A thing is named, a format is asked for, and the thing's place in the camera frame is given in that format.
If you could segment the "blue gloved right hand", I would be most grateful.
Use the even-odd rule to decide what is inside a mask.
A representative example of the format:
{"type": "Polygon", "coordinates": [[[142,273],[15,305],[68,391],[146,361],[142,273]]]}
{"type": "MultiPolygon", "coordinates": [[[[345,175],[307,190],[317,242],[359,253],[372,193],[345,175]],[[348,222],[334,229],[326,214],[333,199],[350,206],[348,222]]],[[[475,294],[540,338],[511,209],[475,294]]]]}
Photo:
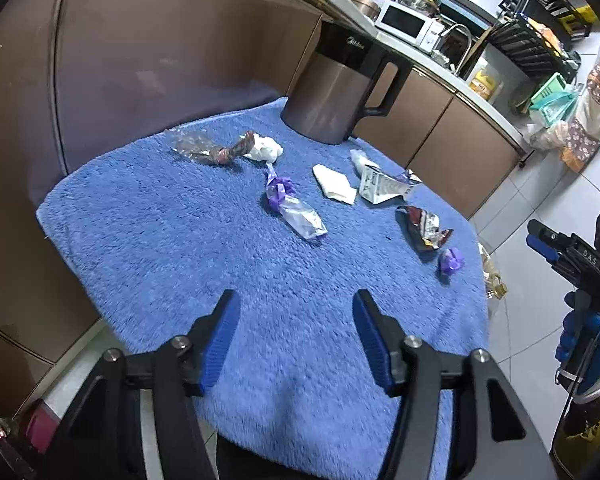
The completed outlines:
{"type": "Polygon", "coordinates": [[[565,303],[572,311],[562,321],[556,382],[572,395],[575,404],[588,404],[600,398],[600,312],[592,307],[590,295],[580,289],[568,292],[565,303]]]}

